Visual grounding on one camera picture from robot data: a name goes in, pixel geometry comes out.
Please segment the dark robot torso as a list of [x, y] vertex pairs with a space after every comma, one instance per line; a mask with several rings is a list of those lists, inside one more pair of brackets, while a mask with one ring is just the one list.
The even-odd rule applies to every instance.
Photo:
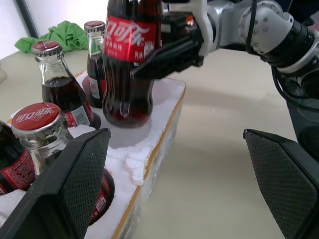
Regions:
[[[292, 99], [301, 105], [319, 110], [319, 71], [310, 73], [298, 85], [295, 81], [287, 80], [285, 83], [289, 93], [294, 96], [307, 96], [313, 98]], [[319, 112], [312, 112], [297, 108], [287, 103], [289, 114], [298, 143], [315, 160], [319, 161]]]

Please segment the green cloth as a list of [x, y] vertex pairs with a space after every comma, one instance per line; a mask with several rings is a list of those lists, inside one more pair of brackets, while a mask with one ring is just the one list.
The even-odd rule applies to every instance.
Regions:
[[23, 37], [14, 46], [23, 53], [31, 53], [33, 44], [44, 41], [57, 41], [64, 52], [81, 51], [88, 49], [88, 39], [86, 32], [76, 23], [63, 21], [57, 26], [48, 29], [48, 33], [39, 37]]

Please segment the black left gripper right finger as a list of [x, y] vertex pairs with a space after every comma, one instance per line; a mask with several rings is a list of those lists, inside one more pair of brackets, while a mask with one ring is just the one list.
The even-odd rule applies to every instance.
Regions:
[[285, 239], [319, 239], [319, 162], [297, 142], [245, 129], [260, 192]]

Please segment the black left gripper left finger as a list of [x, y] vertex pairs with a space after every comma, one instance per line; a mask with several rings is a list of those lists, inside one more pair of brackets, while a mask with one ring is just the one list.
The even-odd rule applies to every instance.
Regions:
[[0, 239], [84, 239], [97, 201], [107, 128], [71, 140], [0, 228]]

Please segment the dark grey upright post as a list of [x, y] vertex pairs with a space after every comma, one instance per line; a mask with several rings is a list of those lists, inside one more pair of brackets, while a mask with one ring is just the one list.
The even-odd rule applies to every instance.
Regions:
[[24, 1], [26, 12], [27, 12], [27, 22], [28, 22], [27, 26], [30, 31], [30, 35], [32, 37], [39, 38], [39, 33], [35, 25], [35, 20], [31, 14], [31, 9], [29, 7], [28, 0], [23, 0], [23, 1]]

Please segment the large cola bottle red label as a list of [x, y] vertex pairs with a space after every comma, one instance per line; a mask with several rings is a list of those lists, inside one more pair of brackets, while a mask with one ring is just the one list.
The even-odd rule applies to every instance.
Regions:
[[103, 113], [117, 127], [143, 126], [153, 110], [154, 82], [131, 70], [161, 47], [161, 0], [109, 0], [103, 46]]

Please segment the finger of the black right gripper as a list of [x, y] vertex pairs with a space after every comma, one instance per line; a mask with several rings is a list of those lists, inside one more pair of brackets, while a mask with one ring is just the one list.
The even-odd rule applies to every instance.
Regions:
[[185, 14], [164, 14], [161, 21], [162, 33], [177, 33], [185, 28]]
[[197, 41], [184, 37], [155, 50], [140, 66], [130, 72], [133, 80], [160, 80], [194, 65]]

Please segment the white foam crate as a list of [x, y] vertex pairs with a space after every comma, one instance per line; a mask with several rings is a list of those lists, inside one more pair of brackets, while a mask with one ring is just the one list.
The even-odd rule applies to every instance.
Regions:
[[142, 127], [118, 128], [102, 120], [111, 133], [105, 168], [114, 180], [115, 196], [83, 239], [132, 239], [174, 140], [185, 88], [185, 82], [171, 78], [156, 81], [153, 113]]

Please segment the small glass cola bottle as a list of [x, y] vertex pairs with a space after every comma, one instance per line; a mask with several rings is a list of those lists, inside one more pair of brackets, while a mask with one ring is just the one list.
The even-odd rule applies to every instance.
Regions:
[[27, 191], [34, 181], [34, 165], [28, 150], [10, 126], [0, 120], [0, 196], [18, 189]]
[[65, 60], [62, 46], [54, 40], [42, 40], [31, 47], [42, 74], [42, 100], [57, 105], [68, 127], [101, 126], [100, 117], [92, 112], [86, 95]]
[[53, 103], [36, 103], [19, 110], [11, 128], [29, 151], [36, 176], [52, 166], [73, 139], [62, 110]]
[[88, 36], [87, 76], [82, 82], [90, 106], [102, 108], [106, 90], [106, 79], [103, 64], [103, 41], [105, 23], [99, 20], [84, 24]]

